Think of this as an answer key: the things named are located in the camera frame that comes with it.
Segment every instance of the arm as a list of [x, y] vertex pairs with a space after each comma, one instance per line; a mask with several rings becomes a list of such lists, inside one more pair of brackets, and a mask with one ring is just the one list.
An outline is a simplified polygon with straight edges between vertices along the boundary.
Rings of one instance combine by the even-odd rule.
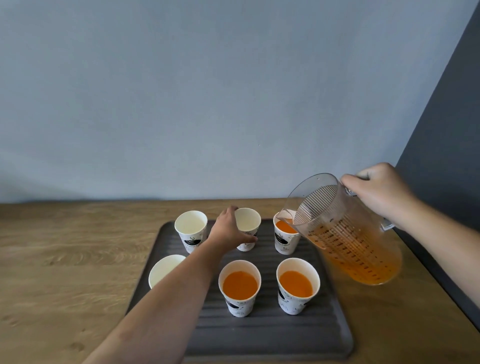
[[388, 163], [342, 183], [377, 214], [409, 233], [435, 258], [450, 278], [480, 307], [480, 233], [421, 202]]
[[220, 214], [208, 239], [141, 299], [84, 364], [181, 362], [220, 259], [257, 239], [237, 229], [236, 209]]

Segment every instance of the pitcher handle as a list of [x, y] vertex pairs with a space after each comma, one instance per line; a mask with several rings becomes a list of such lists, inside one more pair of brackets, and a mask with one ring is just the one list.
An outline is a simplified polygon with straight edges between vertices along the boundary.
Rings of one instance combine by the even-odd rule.
[[[349, 196], [356, 196], [357, 194], [355, 192], [353, 192], [352, 190], [348, 189], [347, 187], [345, 187], [345, 190], [347, 191], [347, 194]], [[383, 231], [387, 231], [387, 230], [390, 230], [391, 228], [394, 228], [395, 227], [395, 224], [392, 223], [389, 219], [387, 218], [384, 218], [384, 220], [382, 221], [382, 223], [380, 224], [380, 228], [383, 230]]]

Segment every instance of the hand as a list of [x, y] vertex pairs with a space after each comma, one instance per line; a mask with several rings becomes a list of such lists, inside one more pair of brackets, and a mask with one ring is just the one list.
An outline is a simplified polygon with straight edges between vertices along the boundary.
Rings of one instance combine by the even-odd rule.
[[341, 181], [368, 208], [393, 223], [396, 223], [398, 213], [418, 201], [395, 168], [388, 163], [366, 168], [357, 173], [357, 176], [345, 174]]
[[235, 219], [235, 210], [237, 209], [236, 206], [229, 206], [226, 210], [223, 210], [216, 218], [207, 239], [210, 241], [209, 243], [217, 244], [225, 252], [235, 249], [240, 244], [257, 241], [256, 236], [244, 234], [237, 228], [237, 220]]

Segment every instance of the dark gray tray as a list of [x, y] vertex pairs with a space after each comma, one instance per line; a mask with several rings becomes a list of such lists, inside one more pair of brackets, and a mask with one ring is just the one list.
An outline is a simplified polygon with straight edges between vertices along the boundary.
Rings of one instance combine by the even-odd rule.
[[[208, 222], [208, 231], [213, 223]], [[248, 260], [258, 267], [262, 286], [252, 313], [237, 318], [228, 312], [217, 274], [189, 341], [185, 361], [345, 359], [353, 349], [352, 334], [317, 249], [302, 238], [292, 255], [278, 253], [271, 219], [262, 220], [257, 237], [256, 246], [249, 252], [235, 249], [226, 254], [218, 270], [236, 259]], [[170, 254], [188, 255], [173, 221], [161, 227], [127, 312], [150, 290], [148, 274], [153, 265]], [[289, 257], [305, 259], [320, 275], [320, 292], [297, 316], [284, 313], [277, 301], [276, 267]]]

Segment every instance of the plastic pitcher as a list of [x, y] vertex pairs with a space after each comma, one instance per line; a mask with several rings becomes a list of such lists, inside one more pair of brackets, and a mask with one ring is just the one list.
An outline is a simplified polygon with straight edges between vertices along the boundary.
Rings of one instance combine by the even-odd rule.
[[354, 280], [382, 284], [400, 271], [400, 249], [384, 234], [393, 225], [372, 213], [334, 175], [304, 180], [288, 196], [284, 210], [291, 218], [282, 220]]

